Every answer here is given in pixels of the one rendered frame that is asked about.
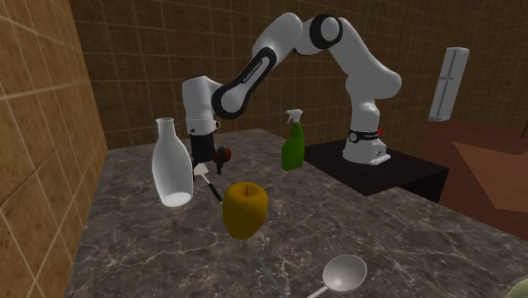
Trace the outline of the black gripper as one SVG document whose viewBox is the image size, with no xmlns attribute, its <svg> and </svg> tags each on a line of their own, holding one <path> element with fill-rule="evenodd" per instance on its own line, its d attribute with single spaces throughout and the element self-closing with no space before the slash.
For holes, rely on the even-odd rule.
<svg viewBox="0 0 528 298">
<path fill-rule="evenodd" d="M 216 152 L 213 133 L 207 135 L 190 135 L 190 143 L 193 170 L 198 163 L 206 163 L 212 160 Z M 222 157 L 215 157 L 213 161 L 216 164 L 217 174 L 221 175 L 224 159 Z"/>
</svg>

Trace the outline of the white glass bottle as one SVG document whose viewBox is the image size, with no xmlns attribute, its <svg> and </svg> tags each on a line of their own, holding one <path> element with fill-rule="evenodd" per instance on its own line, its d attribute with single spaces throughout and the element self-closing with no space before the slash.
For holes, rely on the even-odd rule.
<svg viewBox="0 0 528 298">
<path fill-rule="evenodd" d="M 193 196 L 190 155 L 177 137 L 173 118 L 157 119 L 158 140 L 152 155 L 152 174 L 162 204 L 183 206 Z"/>
</svg>

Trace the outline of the yellow apple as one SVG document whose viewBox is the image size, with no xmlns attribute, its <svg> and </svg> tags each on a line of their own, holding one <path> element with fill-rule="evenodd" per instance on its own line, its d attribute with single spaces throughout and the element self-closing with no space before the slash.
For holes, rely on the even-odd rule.
<svg viewBox="0 0 528 298">
<path fill-rule="evenodd" d="M 223 222 L 236 240 L 247 240 L 267 218 L 268 196 L 257 184 L 249 181 L 230 185 L 223 198 Z"/>
</svg>

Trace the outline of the green spray bottle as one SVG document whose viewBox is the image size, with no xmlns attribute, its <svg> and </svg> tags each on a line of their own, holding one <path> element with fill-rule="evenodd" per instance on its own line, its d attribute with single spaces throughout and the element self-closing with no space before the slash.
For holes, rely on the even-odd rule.
<svg viewBox="0 0 528 298">
<path fill-rule="evenodd" d="M 304 162 L 305 137 L 300 122 L 302 111 L 290 109 L 286 111 L 288 122 L 292 122 L 292 135 L 284 142 L 281 151 L 282 168 L 285 171 L 300 168 Z"/>
</svg>

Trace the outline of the thin grey rod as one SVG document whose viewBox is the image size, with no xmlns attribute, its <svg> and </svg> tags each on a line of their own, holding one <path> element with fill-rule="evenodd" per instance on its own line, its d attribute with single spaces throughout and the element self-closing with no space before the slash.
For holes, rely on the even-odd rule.
<svg viewBox="0 0 528 298">
<path fill-rule="evenodd" d="M 285 294 L 284 290 L 279 285 L 278 281 L 273 277 L 272 273 L 269 271 L 269 269 L 265 266 L 262 259 L 257 255 L 257 261 L 260 263 L 262 270 L 267 275 L 267 277 L 271 280 L 273 286 L 277 289 L 279 296 L 281 298 L 288 298 L 288 296 Z"/>
</svg>

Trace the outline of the silver ladle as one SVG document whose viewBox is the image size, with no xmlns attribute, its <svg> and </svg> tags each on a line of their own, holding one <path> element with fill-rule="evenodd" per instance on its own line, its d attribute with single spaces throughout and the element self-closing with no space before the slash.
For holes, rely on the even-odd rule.
<svg viewBox="0 0 528 298">
<path fill-rule="evenodd" d="M 346 295 L 357 290 L 365 281 L 367 266 L 361 257 L 344 254 L 333 258 L 323 269 L 324 285 L 306 298 L 317 298 L 327 290 L 336 295 Z"/>
</svg>

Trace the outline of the black robot stand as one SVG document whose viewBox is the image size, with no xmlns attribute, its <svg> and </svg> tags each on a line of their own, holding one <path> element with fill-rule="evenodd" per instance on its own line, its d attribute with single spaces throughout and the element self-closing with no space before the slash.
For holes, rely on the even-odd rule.
<svg viewBox="0 0 528 298">
<path fill-rule="evenodd" d="M 343 158 L 344 145 L 341 140 L 307 146 L 305 160 L 364 196 L 400 187 L 439 202 L 448 168 L 394 150 L 376 166 L 352 163 Z"/>
</svg>

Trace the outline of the pale green round object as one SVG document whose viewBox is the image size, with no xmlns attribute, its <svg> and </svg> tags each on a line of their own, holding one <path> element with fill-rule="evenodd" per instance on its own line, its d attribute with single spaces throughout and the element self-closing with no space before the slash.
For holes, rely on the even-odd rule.
<svg viewBox="0 0 528 298">
<path fill-rule="evenodd" d="M 528 279 L 515 284 L 503 298 L 528 298 Z"/>
</svg>

